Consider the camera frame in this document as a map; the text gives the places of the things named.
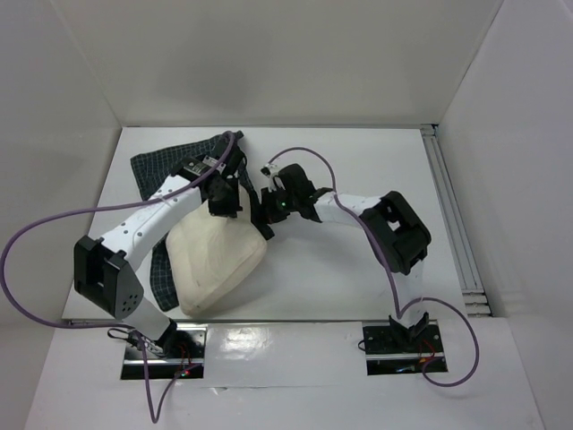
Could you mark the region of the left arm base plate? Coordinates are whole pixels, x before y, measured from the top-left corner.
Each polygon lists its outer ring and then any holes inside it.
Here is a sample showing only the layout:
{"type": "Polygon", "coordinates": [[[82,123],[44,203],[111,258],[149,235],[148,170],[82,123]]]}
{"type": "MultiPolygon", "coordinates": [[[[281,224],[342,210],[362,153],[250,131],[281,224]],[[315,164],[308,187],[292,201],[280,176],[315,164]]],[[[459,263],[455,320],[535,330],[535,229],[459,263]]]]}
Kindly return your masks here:
{"type": "MultiPolygon", "coordinates": [[[[116,328],[109,329],[107,336],[112,340],[120,340],[124,344],[120,379],[123,381],[143,380],[143,352],[136,336],[126,329],[116,328]]],[[[145,338],[149,379],[170,380],[176,374],[184,380],[202,379],[206,339],[206,326],[189,323],[178,324],[175,340],[167,349],[158,347],[145,338]]]]}

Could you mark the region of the dark checked pillowcase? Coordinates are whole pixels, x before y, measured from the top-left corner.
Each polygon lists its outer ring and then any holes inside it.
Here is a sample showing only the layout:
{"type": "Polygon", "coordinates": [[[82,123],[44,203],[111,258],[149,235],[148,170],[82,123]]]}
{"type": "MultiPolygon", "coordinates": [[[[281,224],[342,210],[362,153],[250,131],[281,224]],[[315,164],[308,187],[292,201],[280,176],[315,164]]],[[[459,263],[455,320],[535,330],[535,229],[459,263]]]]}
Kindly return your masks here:
{"type": "MultiPolygon", "coordinates": [[[[207,140],[167,147],[132,157],[131,168],[141,198],[144,201],[150,199],[172,173],[175,165],[183,159],[194,157],[202,160],[206,156],[221,153],[226,146],[225,139],[218,134],[207,140]]],[[[261,204],[247,172],[247,158],[243,158],[240,162],[237,173],[241,187],[249,196],[252,209],[251,221],[262,236],[270,240],[274,237],[273,230],[258,221],[261,204]]],[[[160,310],[167,312],[179,306],[165,239],[156,243],[152,250],[150,288],[160,310]]]]}

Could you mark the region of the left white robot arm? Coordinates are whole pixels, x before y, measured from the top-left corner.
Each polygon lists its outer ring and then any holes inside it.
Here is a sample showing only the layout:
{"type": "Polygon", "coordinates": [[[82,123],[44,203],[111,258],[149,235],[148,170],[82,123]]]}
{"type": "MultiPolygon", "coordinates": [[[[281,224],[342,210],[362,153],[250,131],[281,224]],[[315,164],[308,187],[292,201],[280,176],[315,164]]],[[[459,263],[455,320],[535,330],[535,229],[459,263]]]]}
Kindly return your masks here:
{"type": "Polygon", "coordinates": [[[242,211],[238,169],[244,157],[233,146],[203,159],[183,159],[141,209],[100,238],[84,236],[74,246],[76,292],[128,325],[156,357],[169,356],[187,339],[145,298],[136,271],[156,243],[202,205],[214,219],[231,219],[242,211]]]}

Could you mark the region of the cream pillow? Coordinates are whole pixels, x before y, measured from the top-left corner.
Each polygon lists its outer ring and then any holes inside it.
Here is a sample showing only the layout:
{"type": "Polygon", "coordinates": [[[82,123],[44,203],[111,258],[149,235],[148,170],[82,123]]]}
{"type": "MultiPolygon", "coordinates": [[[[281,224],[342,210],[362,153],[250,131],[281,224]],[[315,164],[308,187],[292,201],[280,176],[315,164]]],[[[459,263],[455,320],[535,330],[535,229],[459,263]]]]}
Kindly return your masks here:
{"type": "Polygon", "coordinates": [[[205,314],[244,281],[267,252],[267,240],[251,223],[250,195],[239,187],[235,218],[210,214],[208,204],[187,214],[168,233],[167,254],[182,313],[205,314]]]}

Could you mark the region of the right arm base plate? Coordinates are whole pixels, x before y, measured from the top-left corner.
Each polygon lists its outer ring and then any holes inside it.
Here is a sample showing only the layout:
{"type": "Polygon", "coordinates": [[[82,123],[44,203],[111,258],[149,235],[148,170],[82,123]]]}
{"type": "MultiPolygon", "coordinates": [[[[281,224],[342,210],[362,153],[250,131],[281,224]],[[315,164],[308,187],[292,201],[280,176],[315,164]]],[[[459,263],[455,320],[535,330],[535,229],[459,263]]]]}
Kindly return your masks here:
{"type": "Polygon", "coordinates": [[[400,346],[388,323],[363,326],[357,347],[365,354],[366,373],[375,375],[447,373],[448,365],[437,323],[430,325],[412,343],[400,346]]]}

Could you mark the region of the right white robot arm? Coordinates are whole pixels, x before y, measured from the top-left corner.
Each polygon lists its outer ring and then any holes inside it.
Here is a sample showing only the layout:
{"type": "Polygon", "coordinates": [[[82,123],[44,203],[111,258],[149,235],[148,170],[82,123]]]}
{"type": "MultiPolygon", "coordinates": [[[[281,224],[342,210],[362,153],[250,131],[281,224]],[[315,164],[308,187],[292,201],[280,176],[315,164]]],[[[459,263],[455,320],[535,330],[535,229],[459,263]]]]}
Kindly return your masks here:
{"type": "Polygon", "coordinates": [[[432,241],[428,228],[403,195],[363,197],[317,188],[298,164],[261,169],[269,184],[261,190],[265,222],[281,222],[292,213],[318,223],[363,230],[374,255],[389,270],[395,312],[389,317],[390,339],[401,351],[412,350],[429,323],[423,299],[423,260],[432,241]]]}

